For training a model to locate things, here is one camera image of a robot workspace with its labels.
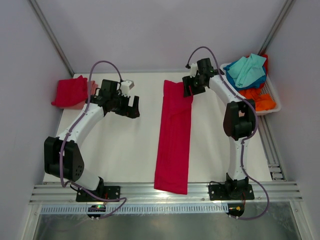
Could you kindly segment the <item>magenta t shirt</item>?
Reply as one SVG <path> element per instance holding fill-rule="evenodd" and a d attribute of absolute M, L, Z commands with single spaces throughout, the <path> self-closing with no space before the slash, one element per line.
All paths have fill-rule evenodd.
<path fill-rule="evenodd" d="M 174 194 L 188 193 L 191 96 L 184 97 L 182 82 L 165 80 L 154 188 Z"/>

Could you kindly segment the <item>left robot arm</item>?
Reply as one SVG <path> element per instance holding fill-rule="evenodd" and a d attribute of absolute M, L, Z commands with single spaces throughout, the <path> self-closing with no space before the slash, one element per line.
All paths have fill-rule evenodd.
<path fill-rule="evenodd" d="M 107 113 L 131 119 L 138 118 L 139 97 L 129 105 L 130 91 L 134 82 L 117 82 L 104 79 L 97 94 L 91 95 L 80 114 L 72 124 L 57 137 L 48 137 L 44 142 L 44 171 L 60 179 L 75 184 L 94 201 L 105 197 L 104 180 L 85 168 L 80 147 L 93 127 Z"/>

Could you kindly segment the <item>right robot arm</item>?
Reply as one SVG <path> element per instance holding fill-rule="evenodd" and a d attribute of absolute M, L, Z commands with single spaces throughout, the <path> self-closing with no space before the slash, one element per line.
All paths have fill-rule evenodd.
<path fill-rule="evenodd" d="M 257 131 L 255 102 L 239 95 L 219 69 L 215 69 L 209 58 L 187 64 L 189 74 L 182 78 L 185 98 L 202 94 L 211 89 L 225 104 L 223 130 L 229 138 L 230 161 L 223 183 L 211 181 L 208 185 L 212 201 L 253 200 L 253 188 L 246 170 L 247 150 L 250 138 Z"/>

